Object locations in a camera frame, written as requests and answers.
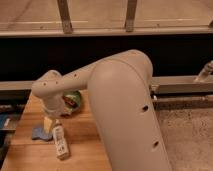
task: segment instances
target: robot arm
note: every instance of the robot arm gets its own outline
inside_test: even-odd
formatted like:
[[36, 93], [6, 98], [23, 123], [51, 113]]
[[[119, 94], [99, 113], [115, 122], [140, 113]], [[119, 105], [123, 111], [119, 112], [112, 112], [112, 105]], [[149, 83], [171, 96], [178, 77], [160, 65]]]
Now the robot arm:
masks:
[[149, 93], [152, 64], [140, 51], [119, 53], [61, 76], [49, 71], [32, 87], [50, 115], [62, 92], [88, 89], [91, 111], [113, 171], [171, 171]]

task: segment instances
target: dark background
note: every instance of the dark background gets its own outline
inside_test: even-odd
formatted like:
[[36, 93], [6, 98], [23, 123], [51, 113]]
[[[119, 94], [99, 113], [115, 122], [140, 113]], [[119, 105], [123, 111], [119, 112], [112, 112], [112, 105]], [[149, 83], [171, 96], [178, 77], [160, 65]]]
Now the dark background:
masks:
[[0, 38], [0, 81], [35, 80], [49, 69], [65, 74], [129, 49], [149, 56], [154, 76], [196, 75], [213, 59], [213, 34]]

